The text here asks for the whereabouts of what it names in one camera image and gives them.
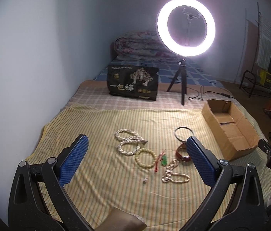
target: open cardboard box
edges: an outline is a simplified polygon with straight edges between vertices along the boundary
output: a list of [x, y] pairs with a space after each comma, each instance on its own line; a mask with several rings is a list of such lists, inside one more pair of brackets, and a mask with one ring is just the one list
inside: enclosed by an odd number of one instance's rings
[[233, 160], [256, 149], [259, 136], [234, 103], [207, 100], [202, 114], [219, 144], [224, 159]]

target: black package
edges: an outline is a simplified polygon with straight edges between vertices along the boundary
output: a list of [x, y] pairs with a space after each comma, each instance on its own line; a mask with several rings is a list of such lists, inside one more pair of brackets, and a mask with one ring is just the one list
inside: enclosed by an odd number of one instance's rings
[[111, 95], [155, 101], [159, 69], [134, 65], [108, 65], [107, 85]]

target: ring light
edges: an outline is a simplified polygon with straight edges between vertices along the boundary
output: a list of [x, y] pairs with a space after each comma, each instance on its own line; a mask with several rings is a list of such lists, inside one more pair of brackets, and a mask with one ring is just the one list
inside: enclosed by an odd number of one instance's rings
[[[178, 43], [176, 43], [170, 36], [167, 27], [167, 21], [170, 16], [170, 13], [179, 6], [193, 7], [194, 9], [198, 10], [199, 13], [201, 13], [204, 20], [206, 21], [207, 24], [206, 37], [204, 41], [197, 47], [181, 46]], [[215, 23], [209, 10], [200, 2], [196, 0], [172, 0], [165, 4], [158, 14], [157, 32], [163, 44], [174, 53], [184, 57], [196, 56], [204, 53], [207, 49], [209, 49], [209, 47], [213, 43], [215, 37]]]

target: black tripod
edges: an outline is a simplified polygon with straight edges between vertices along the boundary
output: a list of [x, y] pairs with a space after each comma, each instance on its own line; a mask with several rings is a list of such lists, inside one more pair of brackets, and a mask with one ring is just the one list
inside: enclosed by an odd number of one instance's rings
[[178, 62], [178, 70], [173, 77], [173, 80], [167, 89], [167, 92], [170, 92], [173, 84], [175, 83], [176, 79], [178, 78], [179, 74], [181, 74], [181, 105], [185, 105], [185, 95], [187, 94], [187, 73], [186, 73], [186, 60], [182, 59]]

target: brown bangle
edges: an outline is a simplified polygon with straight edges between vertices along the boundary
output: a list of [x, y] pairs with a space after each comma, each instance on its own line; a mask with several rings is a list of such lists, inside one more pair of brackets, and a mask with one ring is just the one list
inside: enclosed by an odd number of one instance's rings
[[178, 160], [181, 160], [181, 161], [191, 161], [191, 157], [190, 156], [182, 156], [180, 153], [179, 153], [179, 150], [180, 149], [184, 149], [186, 150], [186, 143], [182, 143], [178, 149], [176, 150], [176, 157]]

